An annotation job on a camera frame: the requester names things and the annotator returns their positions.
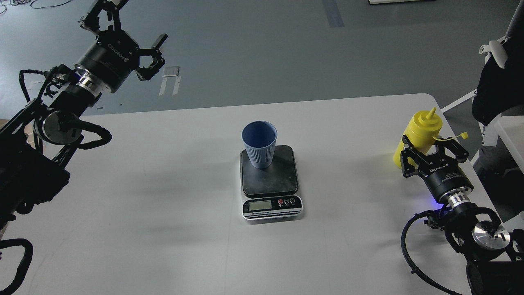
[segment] blue tape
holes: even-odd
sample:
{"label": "blue tape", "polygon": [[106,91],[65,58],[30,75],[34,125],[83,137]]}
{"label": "blue tape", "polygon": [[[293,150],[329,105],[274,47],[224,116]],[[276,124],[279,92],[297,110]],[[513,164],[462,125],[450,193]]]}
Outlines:
{"label": "blue tape", "polygon": [[327,21],[329,22],[329,27],[344,27],[344,22],[342,21],[342,16],[340,16],[339,6],[336,4],[336,1],[322,0],[322,4],[324,5],[324,10],[326,11],[326,17]]}

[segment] silver metal disc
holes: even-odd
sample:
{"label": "silver metal disc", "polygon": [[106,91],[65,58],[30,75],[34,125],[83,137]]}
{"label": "silver metal disc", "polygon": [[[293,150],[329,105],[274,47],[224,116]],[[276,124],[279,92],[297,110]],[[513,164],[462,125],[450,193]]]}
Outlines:
{"label": "silver metal disc", "polygon": [[495,234],[491,236],[487,231],[490,225],[491,222],[489,221],[481,221],[477,223],[472,231],[475,242],[486,250],[500,250],[506,248],[511,242],[509,232],[500,225]]}

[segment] gray floor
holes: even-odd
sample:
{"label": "gray floor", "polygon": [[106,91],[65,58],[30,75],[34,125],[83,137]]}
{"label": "gray floor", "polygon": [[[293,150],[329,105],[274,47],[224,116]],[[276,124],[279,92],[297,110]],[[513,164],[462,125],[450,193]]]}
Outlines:
{"label": "gray floor", "polygon": [[[444,107],[476,88],[484,64],[478,49],[504,35],[518,2],[131,0],[121,11],[123,29],[143,48],[169,35],[163,56],[167,66],[181,67],[179,92],[171,95],[170,80],[159,96],[161,75],[147,82],[132,75],[87,114],[419,92]],[[0,15],[0,118],[25,104],[19,70],[72,67],[94,42],[77,23],[91,3],[8,6]],[[339,27],[332,27],[336,10]],[[446,116],[456,134],[470,133],[462,143],[474,153],[481,134],[470,109],[465,103]]]}

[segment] cup rim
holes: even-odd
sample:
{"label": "cup rim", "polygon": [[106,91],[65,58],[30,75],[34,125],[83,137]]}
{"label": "cup rim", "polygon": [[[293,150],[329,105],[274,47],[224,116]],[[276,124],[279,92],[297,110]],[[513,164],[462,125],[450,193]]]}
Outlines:
{"label": "cup rim", "polygon": [[[275,132],[275,139],[274,139],[270,144],[268,144],[267,146],[263,146],[263,147],[259,147],[259,148],[258,148],[258,147],[250,146],[249,144],[246,143],[246,141],[244,140],[244,130],[245,130],[246,127],[248,127],[249,125],[251,125],[251,124],[253,124],[253,123],[260,123],[260,122],[269,125],[269,127],[271,127],[271,128],[273,129],[273,131]],[[248,125],[246,125],[246,126],[242,129],[242,136],[241,136],[241,137],[242,137],[242,141],[244,142],[244,145],[249,146],[250,149],[253,149],[253,150],[263,150],[263,149],[267,149],[269,146],[272,146],[273,144],[276,143],[276,141],[277,141],[277,137],[278,137],[278,131],[277,131],[277,128],[276,128],[273,124],[269,123],[268,121],[258,120],[258,121],[253,121],[253,122],[249,123]]]}

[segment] bottle nozzle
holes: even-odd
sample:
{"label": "bottle nozzle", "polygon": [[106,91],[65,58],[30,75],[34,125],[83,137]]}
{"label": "bottle nozzle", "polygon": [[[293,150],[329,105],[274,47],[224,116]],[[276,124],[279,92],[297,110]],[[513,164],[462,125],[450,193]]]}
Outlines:
{"label": "bottle nozzle", "polygon": [[428,120],[433,119],[433,115],[435,114],[435,111],[436,111],[436,108],[431,109],[431,111],[429,111],[428,115],[426,115],[426,119],[428,119]]}

